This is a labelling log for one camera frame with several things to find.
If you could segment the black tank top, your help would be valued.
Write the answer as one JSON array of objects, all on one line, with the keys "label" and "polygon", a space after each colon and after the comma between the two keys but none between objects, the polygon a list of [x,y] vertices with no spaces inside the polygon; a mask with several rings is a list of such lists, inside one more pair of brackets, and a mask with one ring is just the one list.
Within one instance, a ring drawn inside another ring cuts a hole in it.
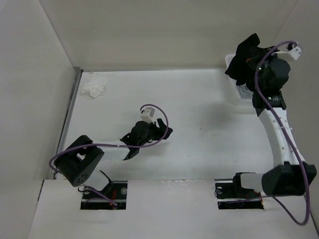
[{"label": "black tank top", "polygon": [[256,33],[241,42],[236,49],[225,74],[236,81],[237,86],[246,85],[250,91],[255,90],[255,71],[257,64],[267,53],[266,48],[260,48],[260,39]]}]

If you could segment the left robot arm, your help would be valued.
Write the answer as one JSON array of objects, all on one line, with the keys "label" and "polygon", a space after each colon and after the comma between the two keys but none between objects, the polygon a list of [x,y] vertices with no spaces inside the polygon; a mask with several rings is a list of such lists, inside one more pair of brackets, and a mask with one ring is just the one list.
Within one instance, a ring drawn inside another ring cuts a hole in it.
[{"label": "left robot arm", "polygon": [[166,140],[173,129],[166,126],[162,119],[148,123],[138,121],[120,142],[128,147],[93,146],[79,148],[67,152],[55,159],[54,166],[63,174],[73,187],[86,185],[94,188],[100,198],[108,198],[111,195],[113,181],[103,172],[96,169],[101,160],[130,160],[139,154],[139,148],[131,146],[144,146],[147,143]]}]

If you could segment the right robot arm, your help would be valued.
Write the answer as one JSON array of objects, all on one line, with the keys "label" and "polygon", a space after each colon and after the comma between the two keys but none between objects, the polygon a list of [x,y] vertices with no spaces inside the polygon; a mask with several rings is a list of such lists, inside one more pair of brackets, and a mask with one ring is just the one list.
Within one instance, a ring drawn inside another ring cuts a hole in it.
[{"label": "right robot arm", "polygon": [[287,119],[286,103],[281,89],[291,70],[287,61],[277,57],[279,52],[267,54],[267,48],[238,47],[226,74],[237,85],[253,92],[252,104],[266,130],[273,154],[273,169],[264,174],[238,173],[231,191],[243,197],[249,189],[269,196],[301,196],[317,174],[300,155]]}]

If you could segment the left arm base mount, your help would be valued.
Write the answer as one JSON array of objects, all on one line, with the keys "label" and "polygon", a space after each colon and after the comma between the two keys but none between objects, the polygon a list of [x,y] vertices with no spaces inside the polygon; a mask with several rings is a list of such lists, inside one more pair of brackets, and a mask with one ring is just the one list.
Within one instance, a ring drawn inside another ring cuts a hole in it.
[{"label": "left arm base mount", "polygon": [[81,210],[125,210],[127,205],[128,182],[113,181],[107,186],[104,197],[85,186],[78,187],[82,194]]}]

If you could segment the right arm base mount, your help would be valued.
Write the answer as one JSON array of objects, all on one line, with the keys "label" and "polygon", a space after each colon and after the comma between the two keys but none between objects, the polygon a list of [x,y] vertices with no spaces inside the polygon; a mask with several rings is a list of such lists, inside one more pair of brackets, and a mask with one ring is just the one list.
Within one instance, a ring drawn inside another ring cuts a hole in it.
[{"label": "right arm base mount", "polygon": [[220,210],[264,209],[261,193],[254,189],[236,189],[230,180],[215,182],[215,197]]}]

